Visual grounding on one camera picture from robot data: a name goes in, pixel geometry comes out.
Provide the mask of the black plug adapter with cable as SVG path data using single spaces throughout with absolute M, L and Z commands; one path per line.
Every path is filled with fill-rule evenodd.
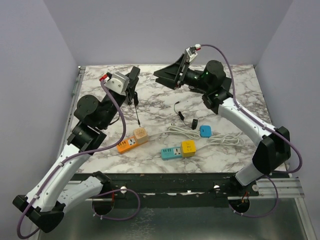
M 173 105 L 173 110 L 174 110 L 174 112 L 179 116 L 180 120 L 183 122 L 184 125 L 186 125 L 187 127 L 191 128 L 192 130 L 196 130 L 196 128 L 197 128 L 197 126 L 198 126 L 199 120 L 198 120 L 197 118 L 193 118 L 193 119 L 192 119 L 192 123 L 188 125 L 188 124 L 185 122 L 185 119 L 186 119 L 186 118 L 185 118 L 185 116 L 183 115 L 183 113 L 182 113 L 181 111 L 177 111 L 177 110 L 176 110 L 176 105 L 178 105 L 179 103 L 180 103 L 180 101 L 177 101 L 177 102 L 174 103 L 174 105 Z

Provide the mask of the orange power strip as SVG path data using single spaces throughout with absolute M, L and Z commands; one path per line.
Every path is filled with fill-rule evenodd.
M 119 154 L 123 154 L 125 152 L 128 152 L 136 147 L 138 147 L 139 144 L 136 141 L 136 138 L 134 136 L 124 139 L 122 142 L 120 142 L 116 148 Z

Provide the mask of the yellow cube socket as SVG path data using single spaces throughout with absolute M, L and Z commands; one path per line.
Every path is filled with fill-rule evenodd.
M 197 150 L 194 140 L 182 141 L 180 149 L 183 158 L 193 157 Z

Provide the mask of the teal power strip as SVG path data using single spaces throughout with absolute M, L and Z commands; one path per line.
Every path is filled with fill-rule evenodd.
M 181 147 L 179 146 L 179 147 L 163 148 L 160 151 L 160 156 L 163 161 L 180 159 L 182 158 Z

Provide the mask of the black power adapter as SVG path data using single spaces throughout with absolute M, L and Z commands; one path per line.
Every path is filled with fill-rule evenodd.
M 138 93 L 135 91 L 133 95 L 134 106 L 137 107 L 139 104 Z

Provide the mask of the beige cube socket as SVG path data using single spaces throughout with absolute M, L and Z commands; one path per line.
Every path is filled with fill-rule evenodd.
M 137 144 L 142 145 L 149 140 L 148 133 L 144 127 L 139 127 L 133 131 Z

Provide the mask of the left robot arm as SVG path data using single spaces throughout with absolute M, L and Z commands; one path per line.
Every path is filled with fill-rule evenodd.
M 94 95 L 87 94 L 78 100 L 74 111 L 78 123 L 67 138 L 59 157 L 30 192 L 14 198 L 13 205 L 38 230 L 51 232 L 70 209 L 90 197 L 103 198 L 112 191 L 111 179 L 101 171 L 92 173 L 69 190 L 65 186 L 94 153 L 105 150 L 101 147 L 107 137 L 104 130 L 112 123 L 115 115 L 122 122 L 125 121 L 120 107 L 122 104 L 133 103 L 140 71 L 140 68 L 134 66 L 127 74 L 107 72 L 100 77 L 105 97 L 98 100 Z

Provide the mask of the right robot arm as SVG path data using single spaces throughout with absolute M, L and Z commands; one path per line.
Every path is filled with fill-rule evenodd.
M 172 90 L 188 85 L 192 92 L 202 95 L 208 109 L 229 120 L 256 145 L 251 163 L 239 170 L 229 184 L 230 191 L 240 196 L 250 183 L 270 174 L 291 157 L 290 133 L 287 128 L 276 128 L 234 103 L 230 93 L 232 80 L 226 76 L 221 62 L 210 60 L 200 71 L 190 69 L 186 58 L 182 54 L 173 64 L 155 71 L 155 81 Z

